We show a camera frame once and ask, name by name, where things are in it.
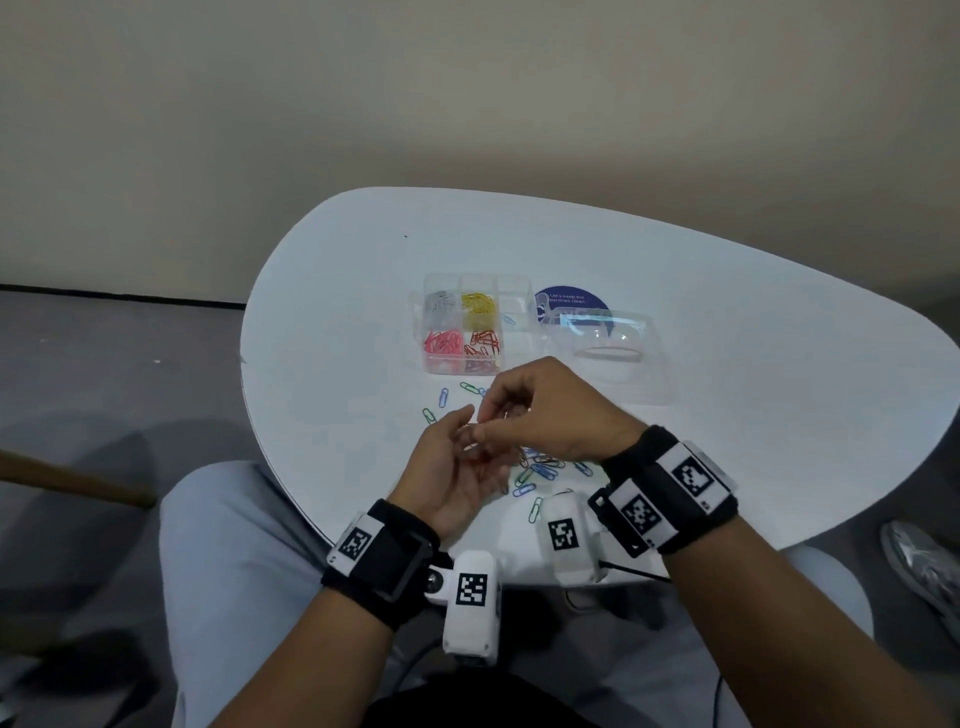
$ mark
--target cable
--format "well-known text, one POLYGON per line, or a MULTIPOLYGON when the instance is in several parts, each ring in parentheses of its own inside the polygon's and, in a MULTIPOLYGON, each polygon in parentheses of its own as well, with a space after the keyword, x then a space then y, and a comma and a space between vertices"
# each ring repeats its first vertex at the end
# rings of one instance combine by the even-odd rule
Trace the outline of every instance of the cable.
POLYGON ((717 687, 713 689, 713 728, 720 725, 720 689, 723 688, 723 675, 717 675, 717 687))
POLYGON ((409 677, 410 672, 414 667, 417 666, 417 663, 443 643, 444 641, 438 637, 436 640, 428 642, 416 653, 414 653, 414 656, 410 658, 410 662, 404 665, 403 670, 400 671, 400 675, 397 677, 396 682, 394 682, 394 688, 390 691, 390 695, 400 692, 400 688, 403 687, 403 682, 407 679, 407 677, 409 677))
POLYGON ((639 569, 628 569, 627 567, 621 567, 619 564, 612 564, 609 561, 598 561, 597 564, 601 567, 606 567, 607 569, 616 569, 617 571, 626 571, 627 573, 635 573, 637 576, 646 576, 648 579, 653 579, 654 581, 662 581, 665 584, 673 583, 666 576, 660 576, 658 573, 650 573, 649 571, 641 571, 639 569))

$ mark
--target hand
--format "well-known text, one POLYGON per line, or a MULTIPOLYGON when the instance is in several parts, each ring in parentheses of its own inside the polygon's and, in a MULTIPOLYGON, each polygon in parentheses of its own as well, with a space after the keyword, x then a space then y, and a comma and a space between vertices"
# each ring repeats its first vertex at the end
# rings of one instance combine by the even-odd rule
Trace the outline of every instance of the hand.
POLYGON ((458 434, 472 415, 468 404, 424 430, 387 497, 433 528, 441 542, 466 530, 488 497, 507 492, 510 466, 519 459, 511 448, 464 452, 458 434))
POLYGON ((474 442, 533 448, 561 460, 604 460, 647 427, 552 356, 498 375, 477 423, 469 430, 474 442))

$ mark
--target forearm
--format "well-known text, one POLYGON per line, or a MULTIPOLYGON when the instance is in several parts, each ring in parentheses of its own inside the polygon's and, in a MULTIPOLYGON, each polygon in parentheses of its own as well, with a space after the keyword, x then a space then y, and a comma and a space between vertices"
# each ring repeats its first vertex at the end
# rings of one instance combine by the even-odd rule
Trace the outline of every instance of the forearm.
POLYGON ((213 728, 360 724, 394 633, 353 601, 321 591, 213 728))
POLYGON ((742 519, 665 556, 754 726, 946 726, 913 678, 742 519))

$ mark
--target black baseboard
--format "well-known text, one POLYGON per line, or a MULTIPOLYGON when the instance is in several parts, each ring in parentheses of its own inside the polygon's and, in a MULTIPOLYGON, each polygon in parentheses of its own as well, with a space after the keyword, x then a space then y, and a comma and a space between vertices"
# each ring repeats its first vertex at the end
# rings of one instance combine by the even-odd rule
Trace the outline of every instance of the black baseboard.
POLYGON ((17 293, 45 293, 50 296, 76 296, 82 299, 108 299, 110 301, 138 301, 140 303, 167 303, 168 305, 198 305, 204 308, 232 308, 242 311, 245 303, 227 301, 200 301, 197 299, 167 299, 163 296, 135 296, 132 293, 100 293, 99 291, 75 291, 70 288, 44 288, 40 285, 12 285, 0 283, 0 291, 17 293))

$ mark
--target gray floor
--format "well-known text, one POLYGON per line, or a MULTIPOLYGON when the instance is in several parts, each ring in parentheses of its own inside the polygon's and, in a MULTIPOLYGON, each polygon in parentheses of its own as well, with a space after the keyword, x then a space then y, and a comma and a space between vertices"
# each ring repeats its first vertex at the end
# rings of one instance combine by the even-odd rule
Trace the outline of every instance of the gray floor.
MULTIPOLYGON (((927 314, 960 335, 960 300, 927 314)), ((258 459, 240 392, 241 318, 236 310, 0 292, 0 449, 159 494, 206 463, 258 459)), ((896 492, 813 540, 862 579, 878 641, 944 691, 956 690, 960 648, 887 570, 876 529, 908 518, 960 543, 958 444, 954 424, 896 492)), ((8 692, 19 725, 102 726, 140 672, 158 678, 158 692, 121 725, 169 725, 175 686, 156 518, 156 511, 0 483, 0 614, 80 638, 85 649, 36 673, 29 689, 8 692), (77 679, 85 672, 78 666, 105 654, 122 662, 106 670, 105 684, 77 679)), ((596 642, 584 630, 571 640, 596 642)), ((0 690, 35 666, 0 660, 0 690)), ((595 674, 596 665, 587 667, 595 674)))

